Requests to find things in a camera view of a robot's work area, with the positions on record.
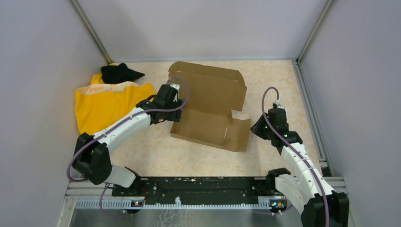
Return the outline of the brown cardboard box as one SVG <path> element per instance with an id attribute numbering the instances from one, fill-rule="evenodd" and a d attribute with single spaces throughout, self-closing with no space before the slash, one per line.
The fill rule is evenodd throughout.
<path id="1" fill-rule="evenodd" d="M 242 111 L 247 92 L 244 78 L 238 70 L 177 61 L 169 77 L 179 77 L 179 84 L 188 90 L 179 93 L 188 102 L 180 122 L 173 123 L 170 135 L 198 144 L 233 152 L 247 149 L 251 119 L 233 117 Z"/>

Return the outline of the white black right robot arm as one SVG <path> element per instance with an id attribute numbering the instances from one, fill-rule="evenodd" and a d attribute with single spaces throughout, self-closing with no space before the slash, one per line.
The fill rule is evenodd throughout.
<path id="1" fill-rule="evenodd" d="M 301 215 L 304 227 L 347 227 L 349 199 L 327 183 L 310 159 L 302 139 L 289 130 L 286 110 L 274 107 L 263 113 L 251 132 L 269 140 L 293 168 L 270 170 L 266 182 L 272 195 L 282 193 Z"/>

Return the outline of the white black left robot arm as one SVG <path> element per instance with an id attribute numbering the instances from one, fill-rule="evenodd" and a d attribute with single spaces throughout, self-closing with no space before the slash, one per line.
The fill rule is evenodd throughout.
<path id="1" fill-rule="evenodd" d="M 124 117 L 92 135 L 81 134 L 67 168 L 78 171 L 94 185 L 116 184 L 131 196 L 140 193 L 138 175 L 127 167 L 114 166 L 111 154 L 132 135 L 165 121 L 179 122 L 186 101 L 180 99 L 180 85 L 163 84 L 156 95 L 140 101 Z"/>

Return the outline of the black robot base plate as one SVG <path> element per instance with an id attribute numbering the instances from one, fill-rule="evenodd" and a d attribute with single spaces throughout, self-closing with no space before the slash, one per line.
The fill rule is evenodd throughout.
<path id="1" fill-rule="evenodd" d="M 143 177 L 129 188 L 114 185 L 112 196 L 145 197 L 147 205 L 288 206 L 266 177 Z"/>

